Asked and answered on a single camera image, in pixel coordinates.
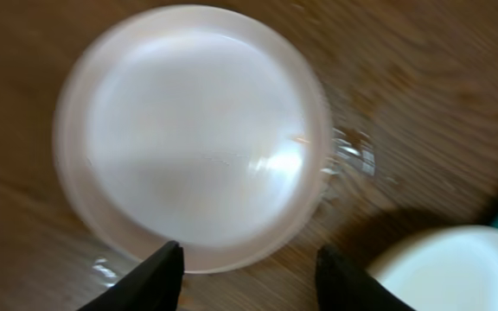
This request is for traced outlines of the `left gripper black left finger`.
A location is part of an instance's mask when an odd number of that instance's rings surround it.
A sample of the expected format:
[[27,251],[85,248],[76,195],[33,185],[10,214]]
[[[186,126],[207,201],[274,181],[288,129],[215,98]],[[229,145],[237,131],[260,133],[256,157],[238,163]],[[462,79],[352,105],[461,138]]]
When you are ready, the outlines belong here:
[[79,311],[175,311],[183,275],[183,248],[169,241]]

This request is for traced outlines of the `white plate with red stain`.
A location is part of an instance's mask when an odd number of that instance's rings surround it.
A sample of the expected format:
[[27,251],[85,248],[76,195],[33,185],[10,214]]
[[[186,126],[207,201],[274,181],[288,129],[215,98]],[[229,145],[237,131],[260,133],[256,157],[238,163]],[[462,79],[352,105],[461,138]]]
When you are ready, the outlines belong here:
[[82,53],[54,120],[54,164],[86,225],[139,260],[170,240],[189,273],[235,270],[296,236],[332,152],[303,55],[240,13],[173,5]]

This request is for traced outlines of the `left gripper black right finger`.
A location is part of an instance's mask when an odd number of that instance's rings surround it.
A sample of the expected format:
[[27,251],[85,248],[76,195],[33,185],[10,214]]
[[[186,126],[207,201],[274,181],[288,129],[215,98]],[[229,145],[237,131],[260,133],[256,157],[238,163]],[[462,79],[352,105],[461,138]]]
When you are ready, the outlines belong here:
[[320,311],[413,311],[331,244],[316,254],[315,287]]

